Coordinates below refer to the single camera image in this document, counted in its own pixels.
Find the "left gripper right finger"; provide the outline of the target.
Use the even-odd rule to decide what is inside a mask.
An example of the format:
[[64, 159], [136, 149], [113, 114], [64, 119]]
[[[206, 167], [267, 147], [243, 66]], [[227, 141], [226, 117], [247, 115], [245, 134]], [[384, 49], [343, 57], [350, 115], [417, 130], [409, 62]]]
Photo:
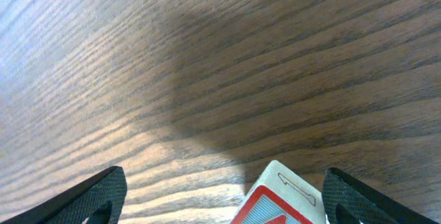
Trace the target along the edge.
[[322, 201], [332, 224], [437, 224], [336, 167], [326, 171]]

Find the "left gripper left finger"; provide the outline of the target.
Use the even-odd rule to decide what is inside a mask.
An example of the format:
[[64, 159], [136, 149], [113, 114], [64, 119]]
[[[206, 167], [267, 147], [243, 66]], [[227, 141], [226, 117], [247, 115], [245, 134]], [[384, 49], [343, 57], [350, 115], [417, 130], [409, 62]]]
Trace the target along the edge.
[[112, 166], [5, 223], [117, 224], [126, 195], [123, 168]]

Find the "red letter A block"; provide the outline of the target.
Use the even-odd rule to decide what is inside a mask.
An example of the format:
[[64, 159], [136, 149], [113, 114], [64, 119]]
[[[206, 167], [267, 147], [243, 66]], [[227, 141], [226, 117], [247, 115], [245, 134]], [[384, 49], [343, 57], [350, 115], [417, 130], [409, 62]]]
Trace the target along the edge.
[[231, 224], [327, 224], [322, 194], [277, 160], [271, 161], [240, 204]]

